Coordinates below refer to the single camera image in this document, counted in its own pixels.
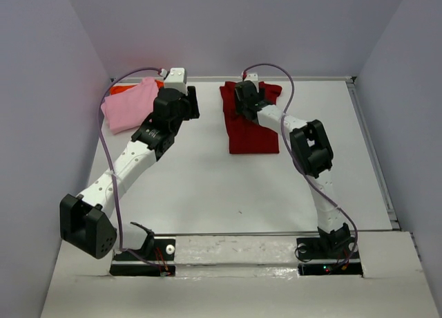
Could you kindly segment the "dark red t shirt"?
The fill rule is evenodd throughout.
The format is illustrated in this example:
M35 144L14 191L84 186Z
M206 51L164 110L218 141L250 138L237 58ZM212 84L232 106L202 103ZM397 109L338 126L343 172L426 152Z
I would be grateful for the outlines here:
M225 82L220 87L224 123L229 137L229 153L278 154L278 134L270 129L260 127L236 113L234 102L235 82Z

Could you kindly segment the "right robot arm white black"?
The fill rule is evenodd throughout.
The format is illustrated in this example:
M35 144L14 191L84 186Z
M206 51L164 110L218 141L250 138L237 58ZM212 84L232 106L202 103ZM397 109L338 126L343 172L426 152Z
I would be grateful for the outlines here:
M349 261L356 250L355 224L336 203L332 185L332 151L321 121L305 121L287 115L265 98L265 91L250 80L234 88L236 112L283 139L296 170L309 185L317 215L319 247L330 259Z

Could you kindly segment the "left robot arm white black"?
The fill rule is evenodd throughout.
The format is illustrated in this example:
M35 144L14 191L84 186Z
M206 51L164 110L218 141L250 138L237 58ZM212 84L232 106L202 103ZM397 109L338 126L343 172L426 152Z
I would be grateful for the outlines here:
M96 259L112 250L147 257L155 247L155 235L134 221L124 226L119 200L173 145L181 124L199 116L194 86L188 86L186 93L168 86L160 88L153 112L112 166L76 196L62 198L61 239Z

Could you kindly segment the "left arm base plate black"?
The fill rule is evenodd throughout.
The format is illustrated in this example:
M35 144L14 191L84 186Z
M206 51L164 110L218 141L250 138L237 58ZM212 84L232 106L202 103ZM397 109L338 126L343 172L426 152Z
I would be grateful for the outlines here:
M114 253L109 273L114 277L174 277L176 238L160 236L149 253Z

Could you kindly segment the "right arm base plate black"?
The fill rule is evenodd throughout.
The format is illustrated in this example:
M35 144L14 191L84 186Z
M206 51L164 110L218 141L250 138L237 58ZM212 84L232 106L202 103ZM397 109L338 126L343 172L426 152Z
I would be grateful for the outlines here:
M296 239L294 255L298 259L300 276L358 275L363 276L363 268L358 250L350 256L353 240L343 249L326 253L320 246L318 237Z

